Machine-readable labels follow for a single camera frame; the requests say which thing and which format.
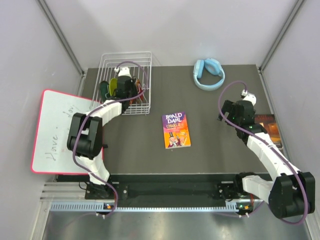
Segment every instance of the cartoon character on book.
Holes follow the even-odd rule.
[[[172,132],[170,132],[169,134],[170,134],[170,137],[169,137],[168,148],[176,148],[178,146],[181,146],[181,141],[179,136],[176,134],[176,137],[175,137]]]

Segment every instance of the purple book cover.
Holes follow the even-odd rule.
[[[162,115],[162,127],[166,149],[191,146],[187,117],[184,111]]]

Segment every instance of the wire rack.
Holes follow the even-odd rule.
[[[124,63],[121,67],[129,67],[131,76],[139,79],[142,88],[145,90],[141,103],[132,103],[123,113],[124,115],[149,114],[151,107],[151,66],[152,53],[144,52],[125,52],[125,53],[105,53],[101,56],[99,70],[94,87],[91,109],[96,108],[102,103],[99,84],[102,81],[108,83],[112,78],[116,78],[115,67],[123,61],[133,61],[141,65],[146,72],[148,79],[145,78],[143,71],[132,63]]]

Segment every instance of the headphone ear cushion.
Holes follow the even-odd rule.
[[[222,67],[221,67],[220,63],[213,58],[207,58],[206,60],[204,60],[204,67],[212,75],[216,76],[221,73]]]
[[[198,74],[196,77],[200,79],[202,77],[202,73],[204,72],[205,61],[198,60],[196,61],[196,64],[198,65]]]

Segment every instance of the headphone headband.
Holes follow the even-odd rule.
[[[204,71],[204,68],[211,73],[214,76],[220,76],[221,79],[219,82],[213,85],[205,85],[201,84],[198,79],[202,77],[202,73]],[[198,60],[196,61],[194,68],[193,68],[193,79],[195,85],[197,85],[198,88],[205,90],[205,91],[213,91],[222,86],[222,84],[225,81],[225,71],[223,70],[221,64],[213,59],[213,58],[207,58],[206,60]]]

